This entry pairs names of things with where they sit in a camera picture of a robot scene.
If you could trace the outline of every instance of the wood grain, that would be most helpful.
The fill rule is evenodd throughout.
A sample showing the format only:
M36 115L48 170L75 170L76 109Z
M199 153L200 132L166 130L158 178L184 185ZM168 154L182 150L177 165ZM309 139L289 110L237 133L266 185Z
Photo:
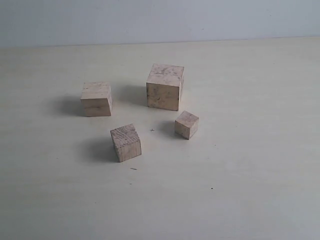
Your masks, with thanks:
M111 130L110 134L119 162L142 154L140 138L133 124Z
M87 117L111 116L111 86L107 82L85 82L81 103Z
M199 117L183 111L174 122L174 131L186 139L190 139L198 130Z
M146 82L147 106L178 111L183 83L183 66L153 64Z

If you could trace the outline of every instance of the white backdrop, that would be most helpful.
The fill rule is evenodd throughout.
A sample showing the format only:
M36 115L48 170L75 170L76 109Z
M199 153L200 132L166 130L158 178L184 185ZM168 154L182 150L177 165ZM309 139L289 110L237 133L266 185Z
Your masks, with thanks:
M320 35L319 0L1 0L0 47Z

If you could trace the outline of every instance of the large wooden cube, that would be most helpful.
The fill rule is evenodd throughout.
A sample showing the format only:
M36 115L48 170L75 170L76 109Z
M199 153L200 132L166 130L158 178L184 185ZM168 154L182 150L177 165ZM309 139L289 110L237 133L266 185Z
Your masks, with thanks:
M147 106L178 111L183 86L183 66L153 64L146 82Z
M190 139L198 130L199 117L183 111L174 122L174 131L186 139Z
M133 124L111 130L110 134L119 162L142 154L140 138Z
M87 117L111 116L111 87L106 82L85 82L81 103Z

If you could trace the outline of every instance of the light wooden block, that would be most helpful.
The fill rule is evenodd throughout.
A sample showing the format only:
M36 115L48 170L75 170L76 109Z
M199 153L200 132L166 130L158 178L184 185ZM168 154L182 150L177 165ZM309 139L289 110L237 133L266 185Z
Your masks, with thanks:
M190 139L198 130L199 117L183 111L174 122L174 131L186 139Z
M119 162L142 154L140 138L133 124L111 130L110 134Z
M87 117L111 116L111 86L107 82L85 82L81 103Z
M153 64L146 82L147 106L178 111L184 87L184 67Z

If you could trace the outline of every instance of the small wooden cube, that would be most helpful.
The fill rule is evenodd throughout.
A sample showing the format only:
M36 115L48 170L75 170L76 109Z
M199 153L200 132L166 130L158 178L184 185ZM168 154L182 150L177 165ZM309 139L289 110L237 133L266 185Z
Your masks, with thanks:
M146 82L147 106L178 111L184 86L184 67L153 64Z
M198 130L199 117L183 111L174 122L174 131L186 139L190 139Z
M110 134L119 162L142 154L140 138L133 124L111 130Z
M111 87L107 82L85 82L81 102L87 117L111 116Z

